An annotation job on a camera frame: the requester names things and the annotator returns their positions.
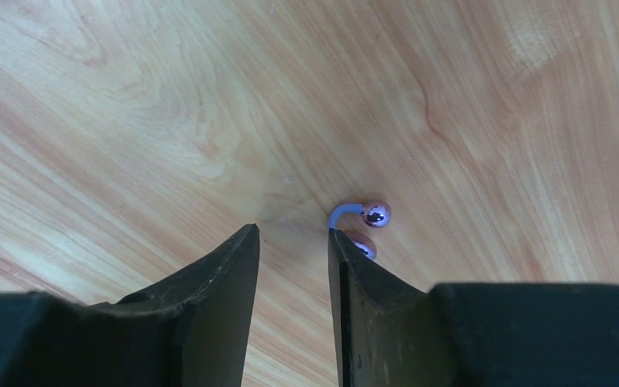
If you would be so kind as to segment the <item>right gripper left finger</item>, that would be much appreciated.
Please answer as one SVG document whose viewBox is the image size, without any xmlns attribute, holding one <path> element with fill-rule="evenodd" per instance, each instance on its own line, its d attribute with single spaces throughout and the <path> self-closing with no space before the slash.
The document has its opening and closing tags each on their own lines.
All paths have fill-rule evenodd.
<svg viewBox="0 0 619 387">
<path fill-rule="evenodd" d="M 239 386 L 259 264 L 248 224 L 113 304 L 0 293 L 0 386 Z"/>
</svg>

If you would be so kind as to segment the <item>purple earbud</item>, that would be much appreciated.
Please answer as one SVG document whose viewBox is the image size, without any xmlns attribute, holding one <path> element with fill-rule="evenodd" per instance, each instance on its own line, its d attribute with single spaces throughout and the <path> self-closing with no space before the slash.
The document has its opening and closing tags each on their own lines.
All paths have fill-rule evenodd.
<svg viewBox="0 0 619 387">
<path fill-rule="evenodd" d="M 337 230 L 340 218 L 347 214 L 357 214 L 368 227 L 383 228 L 391 221 L 392 209 L 387 202 L 381 200 L 340 204 L 330 212 L 327 228 Z M 364 256 L 369 260 L 376 259 L 377 248 L 369 237 L 352 231 L 345 231 L 345 234 Z"/>
</svg>

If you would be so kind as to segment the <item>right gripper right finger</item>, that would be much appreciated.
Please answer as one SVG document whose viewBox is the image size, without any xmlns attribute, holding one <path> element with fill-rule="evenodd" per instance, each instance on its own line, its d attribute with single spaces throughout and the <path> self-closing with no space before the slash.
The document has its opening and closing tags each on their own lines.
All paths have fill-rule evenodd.
<svg viewBox="0 0 619 387">
<path fill-rule="evenodd" d="M 423 292 L 338 230 L 328 266 L 341 386 L 619 386 L 619 285 Z"/>
</svg>

